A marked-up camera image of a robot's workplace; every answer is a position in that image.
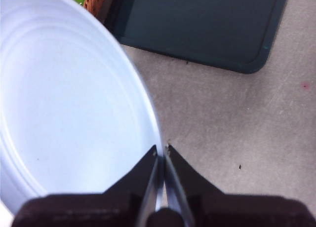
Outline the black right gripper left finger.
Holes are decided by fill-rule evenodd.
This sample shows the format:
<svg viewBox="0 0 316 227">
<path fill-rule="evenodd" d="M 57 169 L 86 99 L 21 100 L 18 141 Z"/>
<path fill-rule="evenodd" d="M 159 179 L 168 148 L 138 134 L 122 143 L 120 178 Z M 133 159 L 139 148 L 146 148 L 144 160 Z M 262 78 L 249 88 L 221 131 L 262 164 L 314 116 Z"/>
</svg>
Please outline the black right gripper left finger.
<svg viewBox="0 0 316 227">
<path fill-rule="evenodd" d="M 139 162 L 103 193 L 56 194 L 27 201 L 14 227 L 144 227 L 155 211 L 158 153 L 152 146 Z"/>
</svg>

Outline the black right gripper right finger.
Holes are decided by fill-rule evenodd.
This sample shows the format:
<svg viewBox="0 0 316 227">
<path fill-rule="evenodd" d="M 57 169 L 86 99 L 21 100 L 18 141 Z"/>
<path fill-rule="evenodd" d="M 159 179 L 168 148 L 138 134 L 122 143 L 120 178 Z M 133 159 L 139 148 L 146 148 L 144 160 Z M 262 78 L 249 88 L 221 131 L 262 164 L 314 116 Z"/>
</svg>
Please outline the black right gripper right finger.
<svg viewBox="0 0 316 227">
<path fill-rule="evenodd" d="M 305 204 L 275 195 L 227 194 L 200 175 L 173 146 L 164 149 L 168 206 L 187 227 L 314 227 Z"/>
</svg>

